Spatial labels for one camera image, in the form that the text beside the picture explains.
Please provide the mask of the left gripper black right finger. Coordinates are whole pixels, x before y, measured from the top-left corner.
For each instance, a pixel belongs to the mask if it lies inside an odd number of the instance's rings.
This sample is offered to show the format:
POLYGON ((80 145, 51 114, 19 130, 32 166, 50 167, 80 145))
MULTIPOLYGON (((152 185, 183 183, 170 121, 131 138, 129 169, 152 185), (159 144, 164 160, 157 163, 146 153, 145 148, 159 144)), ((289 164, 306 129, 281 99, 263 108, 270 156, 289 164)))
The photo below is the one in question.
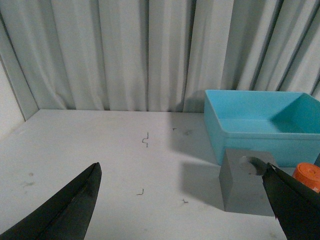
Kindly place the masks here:
POLYGON ((249 175, 260 176, 275 218, 288 240, 320 238, 320 194, 274 164, 243 156, 240 166, 249 175))

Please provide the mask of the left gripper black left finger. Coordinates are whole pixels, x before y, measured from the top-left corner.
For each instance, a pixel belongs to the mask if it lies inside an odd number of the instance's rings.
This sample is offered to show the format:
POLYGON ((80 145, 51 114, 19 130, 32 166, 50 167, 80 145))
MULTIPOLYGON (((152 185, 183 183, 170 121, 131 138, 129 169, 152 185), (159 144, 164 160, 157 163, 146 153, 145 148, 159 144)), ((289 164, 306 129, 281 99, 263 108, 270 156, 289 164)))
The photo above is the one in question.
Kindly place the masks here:
POLYGON ((101 179, 101 165, 93 163, 0 238, 83 240, 96 206, 101 179))

